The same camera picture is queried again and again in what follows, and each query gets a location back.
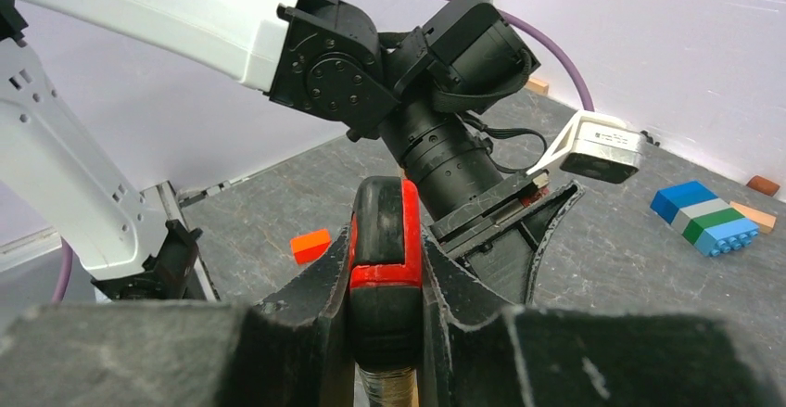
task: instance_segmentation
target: white wall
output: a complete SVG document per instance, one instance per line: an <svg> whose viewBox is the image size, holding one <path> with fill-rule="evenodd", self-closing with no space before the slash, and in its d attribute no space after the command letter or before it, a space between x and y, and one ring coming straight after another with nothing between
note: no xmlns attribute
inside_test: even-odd
<svg viewBox="0 0 786 407"><path fill-rule="evenodd" d="M734 180L786 185L786 0L495 2L564 48L599 111ZM535 76L578 107L556 59L537 51Z"/></svg>
<svg viewBox="0 0 786 407"><path fill-rule="evenodd" d="M346 0L381 31L408 31L438 0ZM140 189L202 189L340 136L340 124L277 107L201 65L35 6L28 42L60 95ZM47 226L0 183L0 245Z"/></svg>

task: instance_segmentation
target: lego brick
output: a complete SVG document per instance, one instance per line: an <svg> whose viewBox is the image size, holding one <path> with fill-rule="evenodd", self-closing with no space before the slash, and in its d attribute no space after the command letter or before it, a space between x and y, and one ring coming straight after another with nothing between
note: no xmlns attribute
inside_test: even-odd
<svg viewBox="0 0 786 407"><path fill-rule="evenodd" d="M689 242L695 244L699 236L701 236L705 230L742 218L744 217L738 210L729 207L726 210L720 210L691 220L688 223L688 227L686 227L685 231L682 233L682 236Z"/></svg>
<svg viewBox="0 0 786 407"><path fill-rule="evenodd" d="M690 206L692 204L701 203L702 201L711 200L715 198L715 194L712 194L711 198L700 199L698 201L693 201L690 204L682 204L681 206L677 206L671 204L671 202L678 197L683 197L686 195L694 194L694 193L706 193L712 194L709 189L704 187L703 184L692 181L683 184L677 184L675 186L667 187L665 189L661 189L660 191L655 193L655 197L653 198L653 202L650 204L650 208L654 210L658 215L661 216L667 223L672 223L674 221L674 217L677 215L677 211L679 208L684 208L686 206Z"/></svg>
<svg viewBox="0 0 786 407"><path fill-rule="evenodd" d="M771 233L772 228L775 227L775 221L778 219L772 214L767 214L761 210L755 210L743 205L742 203L737 203L736 201L731 202L731 207L735 210L738 210L740 214L745 216L746 219L756 223L759 227L759 233L762 234Z"/></svg>
<svg viewBox="0 0 786 407"><path fill-rule="evenodd" d="M760 175L755 175L754 178L748 182L747 186L770 197L775 196L775 194L777 194L778 190L780 189L780 184L768 180Z"/></svg>
<svg viewBox="0 0 786 407"><path fill-rule="evenodd" d="M705 256L715 257L747 247L758 234L756 223L742 218L704 230L693 246Z"/></svg>
<svg viewBox="0 0 786 407"><path fill-rule="evenodd" d="M720 198L714 198L703 203L690 205L680 209L677 212L677 215L674 217L674 221L671 223L671 227L674 228L674 230L678 233L682 234L685 232L685 228L688 227L688 223L690 223L691 220L699 218L703 215L712 214L713 212L718 212L720 210L727 210L728 208L730 208L729 203L721 200Z"/></svg>
<svg viewBox="0 0 786 407"><path fill-rule="evenodd" d="M326 229L295 237L289 241L298 265L316 261L330 246L330 233Z"/></svg>
<svg viewBox="0 0 786 407"><path fill-rule="evenodd" d="M524 84L524 88L531 92L535 92L538 95L549 94L549 84L545 81L539 80L538 78L530 78L529 81Z"/></svg>

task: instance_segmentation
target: brown wooden block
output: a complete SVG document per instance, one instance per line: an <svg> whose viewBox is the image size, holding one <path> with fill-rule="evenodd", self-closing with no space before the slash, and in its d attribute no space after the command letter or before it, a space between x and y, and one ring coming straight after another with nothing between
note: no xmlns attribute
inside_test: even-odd
<svg viewBox="0 0 786 407"><path fill-rule="evenodd" d="M524 88L535 92L538 95L549 94L549 84L545 81L539 80L538 78L530 78L529 81L524 84Z"/></svg>
<svg viewBox="0 0 786 407"><path fill-rule="evenodd" d="M750 187L753 190L759 191L762 194L772 197L776 193L778 193L778 190L780 189L780 184L769 181L768 179L762 176L755 175L754 178L752 178L751 181L748 182L748 187Z"/></svg>
<svg viewBox="0 0 786 407"><path fill-rule="evenodd" d="M766 212L762 212L761 210L755 210L753 208L749 208L742 203L737 203L736 201L732 201L729 203L732 208L737 210L740 214L744 215L746 218L750 219L753 223L759 225L759 232L762 234L769 234L772 232L772 228L775 227L775 221L778 219L772 214L767 214Z"/></svg>

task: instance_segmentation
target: gray table surface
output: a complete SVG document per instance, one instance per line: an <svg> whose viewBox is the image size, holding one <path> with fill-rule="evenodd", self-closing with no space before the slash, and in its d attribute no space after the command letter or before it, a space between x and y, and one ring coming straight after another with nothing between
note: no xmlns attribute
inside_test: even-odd
<svg viewBox="0 0 786 407"><path fill-rule="evenodd" d="M570 108L522 92L500 102L484 120L495 127L537 129L551 141L572 114ZM535 304L721 315L742 326L786 392L786 228L776 225L750 247L709 259L649 209L656 190L689 180L779 218L786 215L786 204L647 147L641 171L625 184L578 177L587 193L551 238ZM537 142L515 138L499 142L494 157L523 167L538 153ZM192 227L205 231L200 247L221 297L256 301L300 272L289 251L293 236L321 228L335 235L349 219L361 180L396 173L382 142L338 139L185 208L184 215ZM551 186L571 178L576 177L555 172Z"/></svg>

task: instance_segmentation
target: stacked lego brick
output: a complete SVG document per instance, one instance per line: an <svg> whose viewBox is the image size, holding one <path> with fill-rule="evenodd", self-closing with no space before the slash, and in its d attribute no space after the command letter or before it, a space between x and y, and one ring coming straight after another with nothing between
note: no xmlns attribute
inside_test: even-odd
<svg viewBox="0 0 786 407"><path fill-rule="evenodd" d="M650 208L705 256L747 247L758 226L699 182L661 189Z"/></svg>

